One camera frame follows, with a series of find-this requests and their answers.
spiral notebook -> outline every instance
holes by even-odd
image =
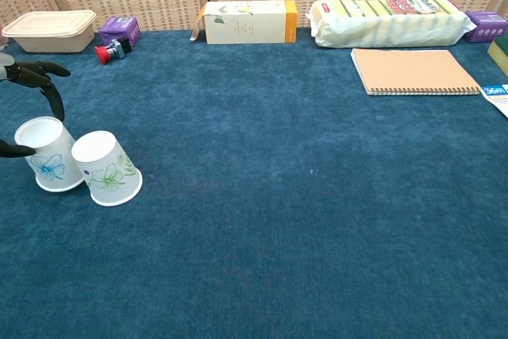
[[[351,57],[369,95],[479,94],[478,83],[447,50],[354,48]]]

white box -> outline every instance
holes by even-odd
[[[21,15],[2,30],[27,52],[81,52],[94,39],[95,12],[34,11]]]
[[[297,10],[293,0],[207,2],[198,15],[208,44],[294,43]],[[191,40],[195,40],[194,29]]]

white paper cup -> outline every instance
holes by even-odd
[[[17,144],[35,149],[34,155],[25,158],[43,190],[68,191],[83,181],[83,175],[71,154],[74,138],[58,119],[31,119],[16,130],[14,140]]]
[[[90,188],[90,196],[101,206],[128,202],[141,189],[141,172],[108,131],[80,137],[72,146],[72,156]]]

purple box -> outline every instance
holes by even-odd
[[[508,29],[508,20],[500,17],[496,12],[468,11],[466,14],[477,25],[475,29],[465,34],[465,38],[469,42],[490,43],[496,37],[502,36]]]
[[[130,46],[133,47],[140,39],[141,32],[135,17],[110,17],[100,28],[98,34],[105,45],[108,45],[113,39],[127,38]]]

blue flower print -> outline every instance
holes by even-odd
[[[65,165],[62,164],[62,156],[60,154],[53,155],[49,159],[45,156],[32,156],[30,164],[35,169],[35,172],[46,180],[53,180],[54,178],[62,180],[59,175],[63,175],[65,172]]]

